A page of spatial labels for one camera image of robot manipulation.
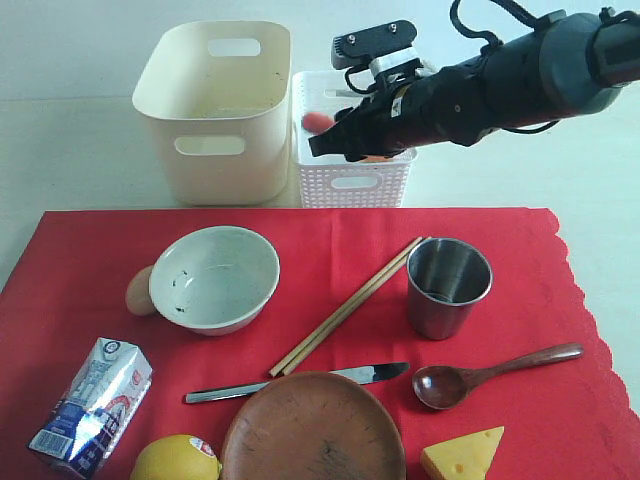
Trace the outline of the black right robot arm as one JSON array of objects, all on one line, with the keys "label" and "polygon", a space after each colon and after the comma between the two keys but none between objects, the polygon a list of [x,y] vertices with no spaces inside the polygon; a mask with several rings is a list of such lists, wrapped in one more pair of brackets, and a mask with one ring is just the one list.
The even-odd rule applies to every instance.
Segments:
[{"label": "black right robot arm", "polygon": [[416,27],[396,20],[338,36],[332,64],[345,75],[369,71],[361,102],[309,139],[314,156],[391,158],[443,142],[469,147],[504,130],[537,134],[563,119],[606,109],[639,77],[639,16],[609,7],[598,14],[558,10],[535,17],[513,1],[503,8],[528,28],[510,42],[449,17],[480,53],[429,72],[413,43]]}]

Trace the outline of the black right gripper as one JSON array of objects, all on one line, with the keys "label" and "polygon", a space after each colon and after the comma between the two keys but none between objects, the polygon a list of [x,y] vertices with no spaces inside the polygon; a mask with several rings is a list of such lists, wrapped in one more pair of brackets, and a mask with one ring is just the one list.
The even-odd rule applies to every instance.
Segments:
[{"label": "black right gripper", "polygon": [[[392,155],[442,142],[468,147],[492,132],[493,114],[484,98],[482,81],[463,68],[445,67],[398,89],[382,104],[366,121],[364,152]],[[361,145],[351,133],[348,126],[336,121],[322,134],[309,133],[311,155],[338,155],[348,163],[360,163],[369,155],[362,155]]]}]

